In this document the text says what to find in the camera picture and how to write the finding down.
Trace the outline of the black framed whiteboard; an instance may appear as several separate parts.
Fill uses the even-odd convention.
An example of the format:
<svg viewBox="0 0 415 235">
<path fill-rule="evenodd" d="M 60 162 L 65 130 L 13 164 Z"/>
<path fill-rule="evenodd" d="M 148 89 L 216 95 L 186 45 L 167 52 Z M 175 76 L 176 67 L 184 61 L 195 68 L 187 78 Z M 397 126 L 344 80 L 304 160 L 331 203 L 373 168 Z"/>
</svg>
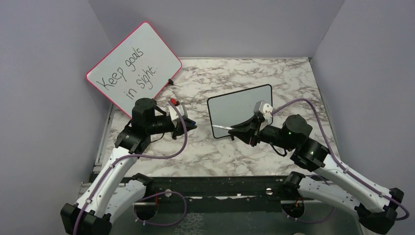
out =
<svg viewBox="0 0 415 235">
<path fill-rule="evenodd" d="M 242 123 L 254 114 L 255 104 L 259 101 L 273 104 L 272 86 L 265 84 L 253 88 L 213 96 L 207 99 L 207 107 L 215 139 L 228 137 L 228 131 L 214 127 L 230 127 Z"/>
</svg>

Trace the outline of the white marker pen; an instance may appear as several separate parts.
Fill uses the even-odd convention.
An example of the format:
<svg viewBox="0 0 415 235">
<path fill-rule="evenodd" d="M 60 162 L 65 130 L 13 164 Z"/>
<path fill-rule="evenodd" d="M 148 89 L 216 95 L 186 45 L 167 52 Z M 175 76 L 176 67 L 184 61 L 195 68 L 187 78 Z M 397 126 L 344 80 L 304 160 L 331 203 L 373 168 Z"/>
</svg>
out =
<svg viewBox="0 0 415 235">
<path fill-rule="evenodd" d="M 234 128 L 232 127 L 227 127 L 227 126 L 223 126 L 223 125 L 212 125 L 213 128 L 219 128 L 219 129 L 224 129 L 224 130 L 232 130 Z"/>
</svg>

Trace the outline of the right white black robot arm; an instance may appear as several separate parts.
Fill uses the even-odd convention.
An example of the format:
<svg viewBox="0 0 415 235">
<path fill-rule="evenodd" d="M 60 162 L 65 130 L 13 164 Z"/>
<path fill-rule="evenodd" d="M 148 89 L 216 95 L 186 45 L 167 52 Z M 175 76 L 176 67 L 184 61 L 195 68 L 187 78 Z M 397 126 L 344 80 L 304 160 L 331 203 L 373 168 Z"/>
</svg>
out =
<svg viewBox="0 0 415 235">
<path fill-rule="evenodd" d="M 334 183 L 329 186 L 293 171 L 282 186 L 286 198 L 313 198 L 358 217 L 360 224 L 374 233 L 389 232 L 397 220 L 403 191 L 382 187 L 363 176 L 357 180 L 356 171 L 333 159 L 327 147 L 309 137 L 312 126 L 300 115 L 290 115 L 281 128 L 264 126 L 262 120 L 252 116 L 228 133 L 251 146 L 264 142 L 293 151 L 290 159 L 297 166 Z"/>
</svg>

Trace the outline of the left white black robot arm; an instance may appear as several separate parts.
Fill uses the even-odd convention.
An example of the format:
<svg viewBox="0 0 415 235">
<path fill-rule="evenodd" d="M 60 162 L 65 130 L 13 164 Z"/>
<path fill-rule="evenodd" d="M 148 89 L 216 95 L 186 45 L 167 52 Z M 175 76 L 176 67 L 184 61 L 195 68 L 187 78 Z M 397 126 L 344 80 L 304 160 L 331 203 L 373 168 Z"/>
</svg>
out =
<svg viewBox="0 0 415 235">
<path fill-rule="evenodd" d="M 140 158 L 151 158 L 144 151 L 152 135 L 171 133 L 172 139 L 197 126 L 188 118 L 180 102 L 170 99 L 166 113 L 153 98 L 140 98 L 132 109 L 132 117 L 119 133 L 115 147 L 101 172 L 86 192 L 74 204 L 66 203 L 60 212 L 69 235 L 108 235 L 113 223 L 138 200 L 153 197 L 153 179 L 137 174 L 124 189 L 116 192 L 129 169 Z"/>
</svg>

